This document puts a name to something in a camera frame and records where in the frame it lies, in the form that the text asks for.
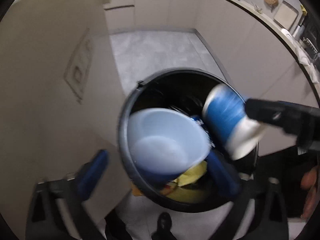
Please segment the person's right hand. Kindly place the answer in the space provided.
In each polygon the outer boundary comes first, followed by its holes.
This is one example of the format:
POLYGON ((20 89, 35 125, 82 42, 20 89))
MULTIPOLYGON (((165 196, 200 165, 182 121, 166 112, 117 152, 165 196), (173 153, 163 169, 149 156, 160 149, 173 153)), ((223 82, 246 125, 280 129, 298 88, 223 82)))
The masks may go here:
POLYGON ((313 167, 309 172, 306 172, 301 181, 301 188, 307 190, 308 194, 301 214, 301 219, 308 220, 313 214, 318 201, 318 174, 319 167, 313 167))

